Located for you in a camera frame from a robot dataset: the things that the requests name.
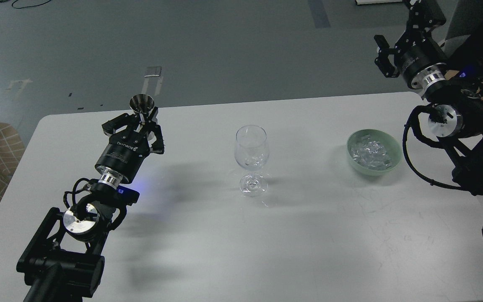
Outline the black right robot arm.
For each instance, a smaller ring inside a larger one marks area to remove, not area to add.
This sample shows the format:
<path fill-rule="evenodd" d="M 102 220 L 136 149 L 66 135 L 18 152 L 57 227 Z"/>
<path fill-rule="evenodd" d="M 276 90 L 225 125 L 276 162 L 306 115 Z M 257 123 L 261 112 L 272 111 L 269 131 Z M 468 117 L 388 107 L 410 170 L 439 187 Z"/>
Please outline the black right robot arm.
<path fill-rule="evenodd" d="M 374 63 L 385 77 L 402 76 L 410 89 L 421 90 L 427 105 L 414 107 L 404 126 L 405 161 L 421 179 L 435 187 L 483 196 L 483 23 L 453 54 L 446 55 L 432 38 L 445 24 L 435 0 L 405 0 L 408 20 L 394 46 L 374 36 Z M 454 185 L 424 176 L 411 163 L 408 134 L 421 143 L 442 149 L 454 164 Z"/>

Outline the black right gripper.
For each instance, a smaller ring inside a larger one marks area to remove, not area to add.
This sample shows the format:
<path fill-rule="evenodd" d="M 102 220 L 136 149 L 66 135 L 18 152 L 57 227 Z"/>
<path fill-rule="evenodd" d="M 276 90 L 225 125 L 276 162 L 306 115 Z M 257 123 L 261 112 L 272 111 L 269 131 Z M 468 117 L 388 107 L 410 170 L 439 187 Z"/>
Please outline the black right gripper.
<path fill-rule="evenodd" d="M 447 19 L 435 0 L 406 0 L 408 21 L 405 32 L 391 48 L 382 35 L 375 35 L 377 57 L 374 63 L 383 76 L 397 78 L 400 74 L 410 89 L 420 89 L 418 73 L 437 64 L 445 64 L 448 57 L 433 40 L 432 32 Z"/>

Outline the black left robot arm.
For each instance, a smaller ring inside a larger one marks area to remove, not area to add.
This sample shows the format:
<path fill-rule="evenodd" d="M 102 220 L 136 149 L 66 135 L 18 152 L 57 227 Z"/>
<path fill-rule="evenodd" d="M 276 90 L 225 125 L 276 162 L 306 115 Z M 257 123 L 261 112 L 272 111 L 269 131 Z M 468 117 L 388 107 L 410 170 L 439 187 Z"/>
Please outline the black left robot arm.
<path fill-rule="evenodd" d="M 99 177 L 80 178 L 63 193 L 65 208 L 48 210 L 17 261 L 29 287 L 25 302 L 81 302 L 99 287 L 107 238 L 140 196 L 128 184 L 149 155 L 165 151 L 153 99 L 138 94 L 130 108 L 102 124 L 109 143 L 95 164 Z"/>

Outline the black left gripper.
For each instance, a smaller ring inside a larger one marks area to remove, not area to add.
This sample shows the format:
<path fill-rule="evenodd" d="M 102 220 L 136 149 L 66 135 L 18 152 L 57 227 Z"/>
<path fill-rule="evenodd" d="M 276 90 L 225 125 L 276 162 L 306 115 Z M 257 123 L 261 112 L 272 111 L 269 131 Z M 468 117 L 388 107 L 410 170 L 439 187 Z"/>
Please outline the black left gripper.
<path fill-rule="evenodd" d="M 109 143 L 96 161 L 100 174 L 113 170 L 121 177 L 122 184 L 133 182 L 144 159 L 150 153 L 165 152 L 161 126 L 157 122 L 158 108 L 154 107 L 143 120 L 137 114 L 123 113 L 102 124 L 102 131 L 109 136 Z"/>

